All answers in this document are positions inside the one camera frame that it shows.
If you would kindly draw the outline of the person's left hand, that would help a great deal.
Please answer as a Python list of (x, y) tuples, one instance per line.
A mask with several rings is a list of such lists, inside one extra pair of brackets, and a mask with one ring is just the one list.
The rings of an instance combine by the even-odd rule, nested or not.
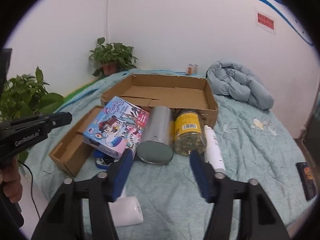
[(1, 170), (1, 184), (4, 184), (3, 192), (12, 203), (15, 204), (21, 200), (23, 186), (18, 170), (17, 157), (13, 157), (11, 163)]

